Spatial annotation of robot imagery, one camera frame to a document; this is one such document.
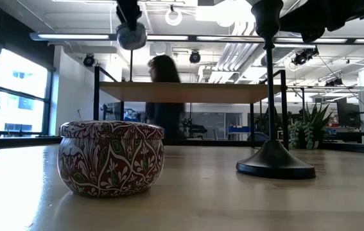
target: wooden table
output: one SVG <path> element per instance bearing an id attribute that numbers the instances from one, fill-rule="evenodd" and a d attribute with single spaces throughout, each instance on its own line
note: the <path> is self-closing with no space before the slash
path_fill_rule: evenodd
<path id="1" fill-rule="evenodd" d="M 100 82 L 100 89 L 128 102 L 250 104 L 267 98 L 267 85 L 249 84 Z"/>
<path id="2" fill-rule="evenodd" d="M 250 149 L 166 146 L 148 192 L 103 200 L 69 192 L 57 150 L 0 150 L 0 230 L 364 230 L 364 154 L 292 151 L 317 178 L 266 180 L 234 169 Z"/>

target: ceiling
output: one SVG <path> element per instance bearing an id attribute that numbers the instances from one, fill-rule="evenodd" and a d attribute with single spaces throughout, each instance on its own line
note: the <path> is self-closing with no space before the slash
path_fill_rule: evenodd
<path id="1" fill-rule="evenodd" d="M 182 14 L 182 22 L 178 26 L 171 26 L 166 22 L 165 14 L 169 8 L 168 6 L 146 5 L 146 8 L 142 7 L 144 13 L 139 22 L 146 26 L 149 34 L 230 35 L 234 29 L 233 26 L 222 27 L 217 22 L 195 20 L 195 16 L 191 14 L 195 12 L 195 6 L 198 5 L 198 1 L 201 3 L 201 1 L 205 0 L 186 0 L 185 6 L 177 6 L 176 4 L 175 8 L 186 12 Z M 286 13 L 287 9 L 296 2 L 302 4 L 306 1 L 284 0 L 282 14 Z M 116 26 L 120 24 L 116 17 L 115 7 L 109 4 L 66 3 L 54 2 L 53 0 L 0 0 L 0 7 L 33 30 L 39 32 L 115 33 Z M 364 37 L 364 20 L 348 22 L 342 29 L 334 32 L 327 31 L 324 36 Z M 138 76 L 145 78 L 148 75 L 146 64 L 151 58 L 150 45 L 147 44 L 144 48 L 134 51 L 135 78 Z M 227 44 L 172 42 L 170 45 L 172 47 L 171 54 L 178 54 L 175 60 L 179 71 L 197 74 L 200 65 L 189 63 L 191 50 L 199 50 L 202 56 L 202 64 L 215 64 L 219 61 Z M 116 42 L 81 42 L 71 43 L 70 46 L 114 46 L 118 48 L 118 53 L 120 53 L 125 62 L 130 63 L 130 52 L 121 49 Z M 319 46 L 318 50 L 320 56 L 329 67 L 326 67 L 321 59 L 315 58 L 305 66 L 294 71 L 292 70 L 294 67 L 290 64 L 290 58 L 288 58 L 283 63 L 277 64 L 276 69 L 285 68 L 289 79 L 288 83 L 291 84 L 296 83 L 295 80 L 301 85 L 317 83 L 318 78 L 331 74 L 329 68 L 332 71 L 345 69 L 346 71 L 343 72 L 344 83 L 346 85 L 356 83 L 356 71 L 364 67 L 364 65 L 356 64 L 364 62 L 364 46 Z M 77 56 L 84 55 L 81 49 L 71 52 L 77 54 Z M 184 81 L 191 80 L 192 77 L 190 75 L 184 79 Z"/>

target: black cloth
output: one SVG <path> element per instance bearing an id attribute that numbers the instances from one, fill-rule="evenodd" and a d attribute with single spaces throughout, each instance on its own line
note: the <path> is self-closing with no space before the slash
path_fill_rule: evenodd
<path id="1" fill-rule="evenodd" d="M 185 139 L 179 127 L 183 112 L 183 103 L 146 103 L 148 120 L 164 129 L 166 139 Z"/>

